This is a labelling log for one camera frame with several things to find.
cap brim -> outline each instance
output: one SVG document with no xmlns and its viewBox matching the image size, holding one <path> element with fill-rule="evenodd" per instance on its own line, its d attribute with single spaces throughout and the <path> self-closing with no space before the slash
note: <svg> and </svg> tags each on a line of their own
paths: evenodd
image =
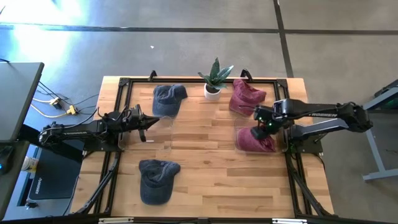
<svg viewBox="0 0 398 224">
<path fill-rule="evenodd" d="M 181 101 L 171 105 L 165 105 L 162 103 L 154 102 L 152 105 L 152 113 L 154 114 L 154 116 L 159 116 L 159 117 L 163 116 L 174 117 L 178 114 L 180 106 L 181 106 Z"/>
<path fill-rule="evenodd" d="M 151 187 L 148 177 L 141 177 L 140 196 L 147 205 L 162 205 L 170 200 L 173 192 L 174 177 L 161 187 Z"/>
</svg>

baseball cap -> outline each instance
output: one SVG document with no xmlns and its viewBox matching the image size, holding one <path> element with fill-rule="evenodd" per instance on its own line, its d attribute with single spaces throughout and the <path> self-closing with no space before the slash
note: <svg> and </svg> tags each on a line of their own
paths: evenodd
<svg viewBox="0 0 398 224">
<path fill-rule="evenodd" d="M 186 97 L 188 97 L 187 90 L 181 84 L 156 86 L 152 104 L 154 116 L 176 116 L 181 101 Z"/>
<path fill-rule="evenodd" d="M 234 80 L 233 86 L 234 93 L 229 101 L 229 108 L 240 114 L 248 116 L 253 114 L 254 107 L 266 99 L 264 91 L 249 86 L 243 80 Z"/>
<path fill-rule="evenodd" d="M 174 176 L 180 172 L 180 165 L 172 161 L 148 159 L 139 162 L 141 172 L 140 196 L 147 205 L 161 205 L 169 201 Z"/>
</svg>

wooden table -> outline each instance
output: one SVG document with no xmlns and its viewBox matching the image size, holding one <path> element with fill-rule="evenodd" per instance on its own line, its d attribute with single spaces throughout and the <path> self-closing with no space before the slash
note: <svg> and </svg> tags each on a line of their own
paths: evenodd
<svg viewBox="0 0 398 224">
<path fill-rule="evenodd" d="M 103 79 L 98 98 L 102 113 L 114 108 L 119 78 Z M 291 98 L 307 101 L 303 79 L 288 78 L 287 82 Z M 139 103 L 143 113 L 152 115 L 152 92 L 156 85 L 161 83 L 135 83 L 130 105 Z M 222 90 L 218 102 L 205 100 L 202 83 L 184 85 L 188 98 L 182 101 L 172 126 L 172 150 L 129 147 L 123 152 L 112 216 L 293 217 L 284 155 L 246 155 L 234 150 L 234 120 L 241 115 L 229 110 L 228 103 L 233 92 L 231 84 Z M 272 85 L 255 84 L 253 87 L 267 92 L 262 104 L 273 104 Z M 311 124 L 312 119 L 302 118 L 297 123 Z M 103 157 L 103 152 L 94 152 L 83 161 L 71 212 L 77 211 L 97 187 Z M 140 199 L 138 163 L 143 159 L 175 161 L 182 167 L 175 177 L 172 197 L 165 205 L 145 205 Z M 319 158 L 303 154 L 302 160 L 309 189 L 324 208 L 333 213 Z M 104 192 L 103 205 L 108 190 Z M 298 197 L 304 211 L 301 191 L 298 191 Z"/>
</svg>

desk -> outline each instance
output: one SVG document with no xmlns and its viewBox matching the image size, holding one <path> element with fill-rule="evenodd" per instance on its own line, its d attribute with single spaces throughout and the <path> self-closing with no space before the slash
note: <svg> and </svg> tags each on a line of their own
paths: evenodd
<svg viewBox="0 0 398 224">
<path fill-rule="evenodd" d="M 98 98 L 103 113 L 114 108 L 119 78 L 103 79 Z M 303 79 L 288 78 L 287 83 L 291 98 L 307 101 Z M 152 92 L 158 84 L 135 83 L 130 105 L 139 103 L 143 113 L 152 115 Z M 284 155 L 245 155 L 234 150 L 234 120 L 241 116 L 229 110 L 232 85 L 222 90 L 218 102 L 205 100 L 202 83 L 184 85 L 188 98 L 183 100 L 174 120 L 172 150 L 166 153 L 130 148 L 122 153 L 112 216 L 293 217 Z M 255 84 L 253 87 L 267 92 L 262 104 L 273 104 L 272 85 Z M 312 119 L 303 118 L 297 123 L 311 124 Z M 83 161 L 71 212 L 81 208 L 98 186 L 103 157 L 103 152 L 94 152 Z M 141 202 L 138 163 L 143 159 L 175 161 L 182 167 L 175 177 L 172 197 L 165 205 L 150 206 Z M 333 213 L 321 162 L 311 154 L 303 154 L 302 160 L 309 189 L 324 208 Z M 103 205 L 107 193 L 105 189 Z M 304 211 L 300 191 L 298 197 Z"/>
</svg>

wooden tabletop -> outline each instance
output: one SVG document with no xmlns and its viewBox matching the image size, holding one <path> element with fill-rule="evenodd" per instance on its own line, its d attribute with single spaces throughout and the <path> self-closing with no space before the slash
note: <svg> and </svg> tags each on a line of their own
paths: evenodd
<svg viewBox="0 0 398 224">
<path fill-rule="evenodd" d="M 119 78 L 103 79 L 98 98 L 102 113 L 114 108 Z M 288 78 L 287 82 L 290 97 L 307 102 L 303 79 Z M 135 83 L 130 106 L 140 104 L 143 113 L 152 115 L 152 92 L 156 85 L 171 84 Z M 293 217 L 284 155 L 242 154 L 234 150 L 234 121 L 242 116 L 229 110 L 232 85 L 228 84 L 228 88 L 221 91 L 217 102 L 205 100 L 202 83 L 184 83 L 184 86 L 188 98 L 182 101 L 173 121 L 172 137 L 167 137 L 172 138 L 171 150 L 159 145 L 153 145 L 156 146 L 153 149 L 151 146 L 127 146 L 122 153 L 112 216 Z M 252 86 L 266 91 L 262 104 L 272 106 L 275 101 L 273 86 Z M 312 119 L 302 118 L 297 123 L 311 124 Z M 71 212 L 82 207 L 98 186 L 103 157 L 103 152 L 94 152 L 83 161 Z M 181 165 L 180 173 L 175 176 L 172 197 L 165 205 L 145 205 L 140 199 L 138 163 L 143 159 L 174 161 Z M 333 213 L 322 163 L 311 154 L 303 154 L 302 160 L 309 189 L 324 208 Z M 108 189 L 104 192 L 103 205 Z M 301 191 L 298 197 L 303 210 Z"/>
</svg>

